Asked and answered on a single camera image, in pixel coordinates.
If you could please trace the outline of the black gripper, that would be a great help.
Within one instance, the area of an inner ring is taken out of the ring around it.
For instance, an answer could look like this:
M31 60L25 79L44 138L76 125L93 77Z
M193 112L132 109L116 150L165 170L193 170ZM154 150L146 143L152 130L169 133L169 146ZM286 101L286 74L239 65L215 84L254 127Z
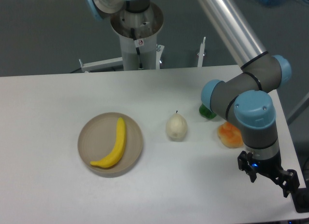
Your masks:
M298 174L294 169L282 170L280 150L267 153L259 149L258 153L242 151L237 157L238 168L244 171L251 182L255 182L257 173L271 179L282 189L283 197L295 194L300 186Z

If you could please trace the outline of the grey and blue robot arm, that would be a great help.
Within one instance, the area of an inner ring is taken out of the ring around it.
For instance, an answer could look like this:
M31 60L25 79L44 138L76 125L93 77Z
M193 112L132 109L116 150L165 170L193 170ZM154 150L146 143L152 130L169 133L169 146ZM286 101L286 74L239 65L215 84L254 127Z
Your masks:
M94 17L110 17L121 39L125 70L152 70L159 65L155 36L163 14L158 6L150 0L86 1ZM206 83L202 103L240 130L246 150L238 156L238 166L252 182L261 174L280 186L284 196L296 193L297 172L281 167L276 112L269 96L290 79L289 62L268 53L232 0L198 2L242 70L228 82Z

